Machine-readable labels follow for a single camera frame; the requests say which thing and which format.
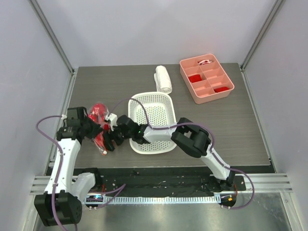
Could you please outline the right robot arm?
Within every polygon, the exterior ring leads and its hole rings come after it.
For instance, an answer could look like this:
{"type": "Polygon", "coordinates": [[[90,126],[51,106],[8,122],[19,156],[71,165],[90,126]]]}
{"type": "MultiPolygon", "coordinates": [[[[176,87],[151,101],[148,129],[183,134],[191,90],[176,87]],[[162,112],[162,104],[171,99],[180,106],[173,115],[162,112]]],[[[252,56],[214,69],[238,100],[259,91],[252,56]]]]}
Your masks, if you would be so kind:
{"type": "Polygon", "coordinates": [[[214,192],[226,191],[235,184],[235,171],[214,149],[215,140],[204,127],[187,118],[180,118],[177,123],[165,127],[153,127],[149,124],[138,124],[126,115],[119,117],[115,125],[103,130],[103,142],[107,150],[113,151],[114,145],[121,145],[130,139],[139,145],[159,141],[175,143],[187,155],[201,159],[211,170],[214,183],[209,189],[214,192]]]}

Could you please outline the clear zip top bag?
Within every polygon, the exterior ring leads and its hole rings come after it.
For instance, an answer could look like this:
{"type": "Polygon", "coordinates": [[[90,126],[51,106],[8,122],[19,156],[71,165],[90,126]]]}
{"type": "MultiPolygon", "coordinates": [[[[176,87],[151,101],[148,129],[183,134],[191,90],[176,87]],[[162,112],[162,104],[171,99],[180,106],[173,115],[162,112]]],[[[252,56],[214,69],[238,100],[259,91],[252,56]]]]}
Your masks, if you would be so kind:
{"type": "Polygon", "coordinates": [[[114,149],[113,141],[110,136],[110,124],[105,122],[105,118],[108,114],[108,108],[103,103],[96,103],[88,113],[89,118],[98,124],[101,129],[99,134],[95,138],[92,138],[92,142],[102,155],[107,155],[109,151],[114,149]]]}

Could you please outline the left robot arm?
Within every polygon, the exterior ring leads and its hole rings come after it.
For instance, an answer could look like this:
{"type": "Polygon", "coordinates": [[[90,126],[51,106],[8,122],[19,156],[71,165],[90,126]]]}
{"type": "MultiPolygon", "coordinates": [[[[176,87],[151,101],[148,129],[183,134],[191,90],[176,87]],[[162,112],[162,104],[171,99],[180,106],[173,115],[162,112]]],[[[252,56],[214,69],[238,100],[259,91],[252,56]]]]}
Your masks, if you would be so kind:
{"type": "Polygon", "coordinates": [[[35,196],[34,206],[44,226],[65,230],[65,225],[80,222],[87,193],[102,188],[102,179],[94,170],[79,174],[76,180],[73,173],[82,141],[94,138],[103,129],[89,118],[85,107],[68,108],[59,118],[63,126],[55,139],[48,137],[57,147],[54,166],[43,193],[35,196]]]}

